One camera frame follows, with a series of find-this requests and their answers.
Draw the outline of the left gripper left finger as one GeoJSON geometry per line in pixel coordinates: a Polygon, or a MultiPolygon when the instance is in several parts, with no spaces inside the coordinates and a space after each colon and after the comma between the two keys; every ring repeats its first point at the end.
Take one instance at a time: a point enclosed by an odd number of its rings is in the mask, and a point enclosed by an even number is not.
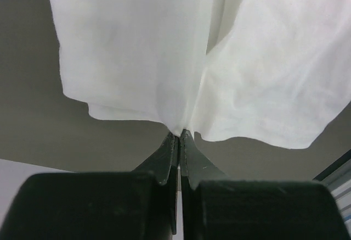
{"type": "Polygon", "coordinates": [[[1,239],[171,239],[177,233],[178,141],[130,172],[30,176],[1,226],[1,239]]]}

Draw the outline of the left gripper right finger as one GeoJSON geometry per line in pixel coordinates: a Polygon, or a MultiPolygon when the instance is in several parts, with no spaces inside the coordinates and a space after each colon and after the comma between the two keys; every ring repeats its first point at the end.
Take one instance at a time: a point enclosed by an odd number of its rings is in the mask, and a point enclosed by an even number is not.
{"type": "Polygon", "coordinates": [[[350,239],[337,204],[315,181],[233,180],[179,139],[185,239],[350,239]]]}

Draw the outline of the white printed t shirt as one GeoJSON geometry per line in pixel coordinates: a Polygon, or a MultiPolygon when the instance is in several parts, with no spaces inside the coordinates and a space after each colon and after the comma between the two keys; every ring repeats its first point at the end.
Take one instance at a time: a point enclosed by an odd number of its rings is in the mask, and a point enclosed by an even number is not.
{"type": "Polygon", "coordinates": [[[350,103],[350,0],[50,0],[63,94],[99,120],[308,148],[350,103]]]}

